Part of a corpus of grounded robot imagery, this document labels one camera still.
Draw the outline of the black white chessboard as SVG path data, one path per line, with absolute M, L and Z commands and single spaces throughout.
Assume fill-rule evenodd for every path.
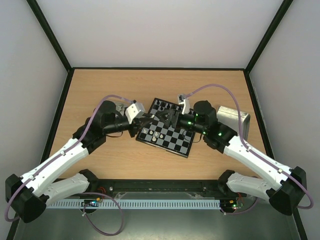
M 138 132 L 135 139 L 138 142 L 187 158 L 194 142 L 194 137 L 194 132 L 176 129 L 171 126 L 166 127 L 157 117 L 154 117 L 152 122 L 148 123 Z

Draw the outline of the right metal tray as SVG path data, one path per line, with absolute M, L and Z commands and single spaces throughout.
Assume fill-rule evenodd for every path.
M 238 134 L 240 133 L 239 116 L 238 116 L 237 109 L 220 105 L 217 108 L 216 116 L 219 122 L 237 131 Z M 244 140 L 247 141 L 249 136 L 249 130 L 250 130 L 251 115 L 247 112 L 240 111 L 240 119 L 241 119 L 242 137 Z

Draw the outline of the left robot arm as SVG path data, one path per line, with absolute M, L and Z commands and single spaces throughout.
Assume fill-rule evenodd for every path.
M 154 119 L 140 102 L 133 101 L 120 113 L 114 102 L 105 100 L 94 109 L 85 124 L 77 129 L 67 143 L 40 165 L 21 176 L 5 180 L 7 207 L 12 208 L 24 223 L 37 219 L 48 205 L 94 187 L 96 177 L 89 170 L 74 177 L 56 181 L 79 160 L 87 157 L 106 142 L 107 135 L 129 132 L 134 137 Z

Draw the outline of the left metal tray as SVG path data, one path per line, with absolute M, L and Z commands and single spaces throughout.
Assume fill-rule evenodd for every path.
M 119 101 L 112 101 L 115 104 L 115 109 L 118 111 L 122 116 L 125 115 L 126 108 L 130 106 L 130 104 L 125 102 Z

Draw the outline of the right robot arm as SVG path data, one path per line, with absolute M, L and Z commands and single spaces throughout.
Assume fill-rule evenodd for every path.
M 245 193 L 269 202 L 278 212 L 291 216 L 307 194 L 306 172 L 296 166 L 279 163 L 252 147 L 229 126 L 218 121 L 216 109 L 207 100 L 198 101 L 194 113 L 166 109 L 155 115 L 167 127 L 184 129 L 203 135 L 213 150 L 225 154 L 258 174 L 257 178 L 225 171 L 218 183 L 218 191 L 229 196 L 233 192 Z

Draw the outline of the metal tray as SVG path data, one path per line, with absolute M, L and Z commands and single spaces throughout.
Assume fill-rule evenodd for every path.
M 112 101 L 115 104 L 115 109 L 118 111 L 122 116 L 125 115 L 126 108 L 130 106 L 130 104 L 125 102 L 119 101 Z
M 219 122 L 237 131 L 238 134 L 240 133 L 239 116 L 238 116 L 237 109 L 220 105 L 217 108 L 216 116 Z M 249 136 L 249 130 L 250 130 L 251 115 L 247 112 L 240 111 L 240 119 L 241 119 L 242 137 L 244 140 L 247 141 Z

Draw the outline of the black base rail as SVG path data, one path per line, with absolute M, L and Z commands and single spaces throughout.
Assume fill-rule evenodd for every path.
M 228 191 L 222 193 L 218 181 L 211 180 L 141 180 L 141 179 L 100 179 L 94 193 L 115 197 L 117 193 L 189 193 L 202 197 L 229 199 L 247 197 L 246 193 Z

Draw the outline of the black metal frame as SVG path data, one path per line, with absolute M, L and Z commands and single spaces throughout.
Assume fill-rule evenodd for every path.
M 72 82 L 72 77 L 74 75 L 75 70 L 78 69 L 78 67 L 72 67 L 70 63 L 67 60 L 67 57 L 65 53 L 63 52 L 54 32 L 52 31 L 52 28 L 50 27 L 50 24 L 48 23 L 43 11 L 41 10 L 41 7 L 39 6 L 38 2 L 36 0 L 28 0 L 27 1 L 30 9 L 32 10 L 34 16 L 36 17 L 38 23 L 40 24 L 42 30 L 44 31 L 46 37 L 50 41 L 53 49 L 57 53 L 57 56 L 59 57 L 60 61 L 62 62 L 64 68 L 67 71 L 67 77 L 64 82 L 64 86 L 62 89 L 62 93 L 57 105 L 57 109 L 53 118 L 53 122 L 50 128 L 50 132 L 48 134 L 48 138 L 46 141 L 46 145 L 44 147 L 44 151 L 41 157 L 41 161 L 43 162 L 45 160 L 45 157 L 49 156 L 50 150 L 53 146 L 54 137 L 56 135 L 58 124 L 61 119 L 61 115 L 63 112 L 63 107 L 65 105 L 67 94 L 70 89 L 70 85 Z M 254 68 L 255 64 L 257 63 L 258 59 L 262 55 L 265 47 L 269 43 L 271 37 L 273 36 L 274 32 L 276 31 L 277 27 L 279 26 L 280 22 L 282 21 L 283 17 L 286 15 L 289 7 L 291 6 L 293 2 L 291 0 L 284 0 L 282 1 L 280 7 L 278 8 L 275 16 L 273 17 L 270 25 L 268 26 L 265 34 L 263 35 L 258 47 L 256 48 L 254 54 L 252 55 L 250 61 L 248 62 L 248 65 L 246 68 L 214 68 L 214 67 L 81 67 L 80 69 L 84 70 L 159 70 L 159 71 L 242 71 L 244 74 L 244 78 L 246 81 L 246 85 L 248 88 L 248 92 L 250 95 L 250 99 L 252 102 L 253 110 L 256 116 L 257 124 L 260 130 L 260 134 L 262 137 L 262 141 L 264 144 L 264 148 L 266 150 L 266 153 L 268 156 L 273 156 L 273 151 L 271 148 L 271 144 L 269 141 L 269 138 L 267 136 L 267 131 L 265 124 L 263 123 L 262 114 L 258 107 L 258 100 L 257 95 L 254 93 L 253 84 L 250 78 L 250 72 Z

